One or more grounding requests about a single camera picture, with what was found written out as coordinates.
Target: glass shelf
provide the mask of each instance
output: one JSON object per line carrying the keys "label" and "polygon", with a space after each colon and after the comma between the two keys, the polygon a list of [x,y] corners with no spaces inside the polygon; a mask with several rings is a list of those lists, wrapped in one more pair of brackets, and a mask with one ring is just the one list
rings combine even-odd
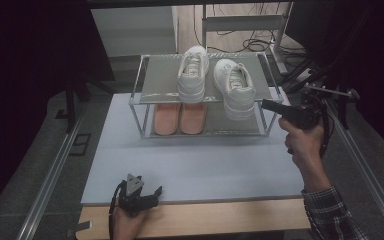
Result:
{"label": "glass shelf", "polygon": [[[209,53],[208,57],[209,70],[202,101],[207,104],[208,110],[203,131],[200,134],[187,135],[178,130],[168,136],[160,136],[153,131],[154,108],[156,104],[181,104],[177,92],[177,74],[182,54],[141,57],[129,104],[142,137],[269,135],[276,114],[264,111],[261,108],[261,102],[267,99],[281,103],[283,97],[274,81],[265,53]],[[225,116],[223,96],[214,85],[214,66],[220,59],[231,59],[237,63],[243,63],[251,76],[256,96],[255,114],[249,120],[233,121]]]}

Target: clamp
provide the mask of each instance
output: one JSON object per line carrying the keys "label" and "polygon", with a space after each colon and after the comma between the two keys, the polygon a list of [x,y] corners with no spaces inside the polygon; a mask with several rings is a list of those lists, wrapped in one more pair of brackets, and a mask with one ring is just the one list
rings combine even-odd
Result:
{"label": "clamp", "polygon": [[111,240],[113,239],[113,212],[115,207],[123,209],[130,217],[136,217],[140,211],[158,206],[158,197],[161,195],[163,187],[160,186],[152,195],[142,197],[140,194],[144,184],[141,176],[135,177],[129,173],[127,174],[127,181],[122,180],[115,189],[108,212],[108,228]]}

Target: shoelace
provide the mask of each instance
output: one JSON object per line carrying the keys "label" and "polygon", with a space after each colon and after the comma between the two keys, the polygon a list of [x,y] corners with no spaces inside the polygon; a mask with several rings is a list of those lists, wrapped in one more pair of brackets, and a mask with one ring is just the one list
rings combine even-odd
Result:
{"label": "shoelace", "polygon": [[184,73],[186,74],[199,74],[199,63],[201,62],[201,58],[197,53],[191,54],[188,57],[188,64],[185,67]]}
{"label": "shoelace", "polygon": [[230,86],[232,89],[243,88],[245,85],[245,77],[238,67],[234,67],[230,73]]}

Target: aluminum rail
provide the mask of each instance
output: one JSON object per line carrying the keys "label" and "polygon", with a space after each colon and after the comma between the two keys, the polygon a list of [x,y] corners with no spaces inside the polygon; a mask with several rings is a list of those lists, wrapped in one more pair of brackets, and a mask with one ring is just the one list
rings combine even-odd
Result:
{"label": "aluminum rail", "polygon": [[336,117],[336,109],[333,106],[332,102],[325,101],[325,103],[327,105],[328,113],[332,116],[334,120],[335,127],[338,131],[339,136],[341,137],[344,144],[347,146],[348,151],[350,152],[351,157],[354,161],[354,164],[360,172],[360,175],[363,177],[366,186],[369,188],[372,197],[374,198],[375,202],[377,203],[379,209],[381,210],[384,216],[384,190],[382,186],[380,185],[375,174],[368,165],[366,158],[355,143],[351,133],[342,126],[339,119]]}
{"label": "aluminum rail", "polygon": [[65,136],[64,142],[62,143],[61,148],[59,149],[58,154],[55,157],[55,160],[49,169],[49,172],[46,175],[38,194],[36,195],[36,199],[34,200],[26,216],[26,219],[24,220],[20,232],[18,233],[17,240],[33,239],[37,227],[39,226],[39,222],[42,219],[43,213],[45,212],[45,208],[48,205],[52,192],[54,191],[61,170],[64,167],[65,160],[67,159],[67,156],[70,152],[70,148],[73,145],[76,134],[83,121],[87,105],[88,103],[81,103],[77,121],[71,133]]}

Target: floor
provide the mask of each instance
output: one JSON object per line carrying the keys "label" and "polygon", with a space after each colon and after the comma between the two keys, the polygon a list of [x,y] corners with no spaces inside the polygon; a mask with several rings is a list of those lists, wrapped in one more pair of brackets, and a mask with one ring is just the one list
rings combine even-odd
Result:
{"label": "floor", "polygon": [[[215,5],[214,10],[220,14],[248,14],[261,10],[267,14],[275,13],[277,3],[273,4],[244,4],[239,6]],[[193,7],[179,7],[180,32],[179,52],[184,52],[190,46],[196,45],[193,30]],[[196,30],[200,32],[200,8],[195,9]],[[207,13],[212,13],[212,6],[207,6]],[[212,34],[208,38],[209,46],[234,51],[243,48],[242,42],[248,39],[250,32],[234,33],[226,36]],[[269,40],[271,33],[268,31],[256,33]],[[285,36],[282,46],[299,48],[292,39]],[[110,59],[116,78],[115,82],[106,84],[118,92],[131,92],[132,84],[136,78],[137,58]],[[301,59],[295,59],[293,64],[299,64]],[[280,82],[282,76],[272,66],[275,79]],[[78,134],[90,134],[86,149],[73,147],[71,155],[65,160],[55,189],[44,209],[44,215],[38,225],[33,239],[74,239],[73,231],[78,223],[81,212],[80,199],[84,185],[87,181],[90,166],[93,161],[96,147],[99,142],[106,113],[111,102],[111,95],[88,85],[92,98],[87,103],[76,101],[77,109],[85,107],[84,118],[80,124]],[[297,102],[297,95],[289,96],[291,101]],[[0,239],[15,239],[25,221],[32,203],[53,164],[61,143],[66,138],[66,119],[56,116],[60,110],[65,109],[65,94],[60,93],[48,102],[47,117],[43,122],[36,139],[24,157],[16,173],[0,196]],[[368,164],[378,178],[384,189],[384,141],[370,125],[361,117],[355,106],[348,106],[350,133],[367,158]],[[384,216],[365,185],[358,169],[352,161],[350,154],[345,150],[345,145],[335,131],[331,137],[329,148],[326,152],[324,163],[332,182],[338,187],[342,196],[354,215],[356,221],[365,229],[372,239],[384,239]],[[288,230],[284,233],[269,233],[276,236],[270,237],[264,233],[236,234],[210,236],[212,239],[313,239],[307,230]]]}

